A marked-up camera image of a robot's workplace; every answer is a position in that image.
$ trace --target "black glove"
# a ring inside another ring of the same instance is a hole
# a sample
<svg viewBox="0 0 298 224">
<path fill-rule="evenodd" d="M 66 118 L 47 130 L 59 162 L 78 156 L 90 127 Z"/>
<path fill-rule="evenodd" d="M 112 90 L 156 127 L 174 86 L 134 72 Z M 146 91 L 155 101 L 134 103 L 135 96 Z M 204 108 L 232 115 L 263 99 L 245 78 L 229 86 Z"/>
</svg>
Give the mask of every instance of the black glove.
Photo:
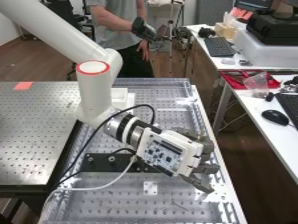
<svg viewBox="0 0 298 224">
<path fill-rule="evenodd" d="M 138 17 L 134 21 L 134 34 L 148 42 L 156 41 L 156 29 L 150 26 L 142 17 Z"/>
</svg>

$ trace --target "black cable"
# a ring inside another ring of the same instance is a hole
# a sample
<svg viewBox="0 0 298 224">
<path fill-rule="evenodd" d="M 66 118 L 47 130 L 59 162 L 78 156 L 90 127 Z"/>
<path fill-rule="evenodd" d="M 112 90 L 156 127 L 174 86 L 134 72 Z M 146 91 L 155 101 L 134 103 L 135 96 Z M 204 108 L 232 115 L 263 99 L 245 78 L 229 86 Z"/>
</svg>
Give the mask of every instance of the black cable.
<svg viewBox="0 0 298 224">
<path fill-rule="evenodd" d="M 148 107 L 148 108 L 152 110 L 152 120 L 151 120 L 151 125 L 155 124 L 155 121 L 156 121 L 156 111 L 155 111 L 155 108 L 154 108 L 150 104 L 140 104 L 140 105 L 136 105 L 136 106 L 134 106 L 134 107 L 127 108 L 126 110 L 122 110 L 122 111 L 118 112 L 116 114 L 114 114 L 114 115 L 112 115 L 112 116 L 111 116 L 111 117 L 110 117 L 110 118 L 100 124 L 100 126 L 96 128 L 96 130 L 95 130 L 95 132 L 92 133 L 90 139 L 87 140 L 86 145 L 83 146 L 80 152 L 78 153 L 78 156 L 76 156 L 76 158 L 75 158 L 75 160 L 74 160 L 71 166 L 67 168 L 67 170 L 65 171 L 65 173 L 63 173 L 63 175 L 62 175 L 61 177 L 65 177 L 66 174 L 68 173 L 68 171 L 70 171 L 70 170 L 72 169 L 72 167 L 75 166 L 75 164 L 76 164 L 76 162 L 78 162 L 78 160 L 79 160 L 79 158 L 80 158 L 80 156 L 82 156 L 82 153 L 84 152 L 84 150 L 86 150 L 88 144 L 91 143 L 91 141 L 92 141 L 92 139 L 94 139 L 96 133 L 98 133 L 99 130 L 102 129 L 102 127 L 110 122 L 110 120 L 111 120 L 112 118 L 118 117 L 120 114 L 128 112 L 130 110 L 138 109 L 138 108 L 140 108 L 140 107 Z"/>
<path fill-rule="evenodd" d="M 130 149 L 130 148 L 122 148 L 119 150 L 116 150 L 115 152 L 110 153 L 102 160 L 106 160 L 108 159 L 111 156 L 116 155 L 119 152 L 122 151 L 130 151 L 134 155 L 136 155 L 136 151 L 134 149 Z M 53 190 L 51 192 L 67 181 L 70 180 L 72 177 L 75 177 L 78 174 L 82 173 L 82 170 L 78 171 L 76 173 L 74 173 L 71 176 L 66 177 L 54 187 L 53 187 Z"/>
</svg>

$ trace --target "keyboard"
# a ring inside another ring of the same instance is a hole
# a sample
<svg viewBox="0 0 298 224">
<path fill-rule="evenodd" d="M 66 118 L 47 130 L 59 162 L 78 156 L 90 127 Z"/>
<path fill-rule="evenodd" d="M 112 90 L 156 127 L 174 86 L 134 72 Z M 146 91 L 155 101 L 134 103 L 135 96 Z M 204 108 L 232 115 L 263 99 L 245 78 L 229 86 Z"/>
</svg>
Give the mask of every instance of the keyboard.
<svg viewBox="0 0 298 224">
<path fill-rule="evenodd" d="M 225 37 L 207 38 L 206 44 L 212 57 L 233 57 L 236 54 Z"/>
<path fill-rule="evenodd" d="M 283 105 L 284 110 L 292 122 L 298 129 L 298 95 L 289 95 L 279 93 L 276 95 L 280 104 Z"/>
</svg>

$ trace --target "bolt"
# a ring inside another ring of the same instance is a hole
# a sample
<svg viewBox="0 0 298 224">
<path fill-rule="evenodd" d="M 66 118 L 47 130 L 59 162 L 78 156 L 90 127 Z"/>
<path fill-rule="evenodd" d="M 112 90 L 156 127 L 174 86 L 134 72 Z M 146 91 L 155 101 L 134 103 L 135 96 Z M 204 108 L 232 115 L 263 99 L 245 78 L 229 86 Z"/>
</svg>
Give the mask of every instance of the bolt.
<svg viewBox="0 0 298 224">
<path fill-rule="evenodd" d="M 114 162 L 116 160 L 115 156 L 110 157 L 110 162 Z"/>
</svg>

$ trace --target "optical breadboard table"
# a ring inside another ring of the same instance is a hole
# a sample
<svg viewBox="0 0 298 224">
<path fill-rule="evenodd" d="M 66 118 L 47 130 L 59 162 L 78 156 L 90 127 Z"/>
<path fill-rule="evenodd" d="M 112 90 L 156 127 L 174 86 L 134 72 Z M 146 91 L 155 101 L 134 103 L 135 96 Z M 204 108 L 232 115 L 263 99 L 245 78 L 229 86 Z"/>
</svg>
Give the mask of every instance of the optical breadboard table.
<svg viewBox="0 0 298 224">
<path fill-rule="evenodd" d="M 76 123 L 76 83 L 0 83 L 0 195 L 43 191 Z"/>
<path fill-rule="evenodd" d="M 138 104 L 156 108 L 156 125 L 203 131 L 216 143 L 196 87 L 188 79 L 118 79 L 116 87 L 127 87 L 136 95 Z M 150 122 L 151 111 L 136 109 L 135 115 Z M 70 163 L 78 155 L 94 129 L 82 128 L 72 148 Z M 110 153 L 124 145 L 100 132 L 86 153 Z M 75 173 L 83 157 L 71 173 Z M 46 206 L 41 223 L 247 223 L 231 177 L 216 143 L 211 163 L 221 165 L 211 179 L 216 191 L 208 195 L 186 183 L 180 177 L 162 173 L 127 173 L 111 187 L 100 191 L 59 192 Z M 95 187 L 111 182 L 120 173 L 82 173 L 65 186 Z"/>
</svg>

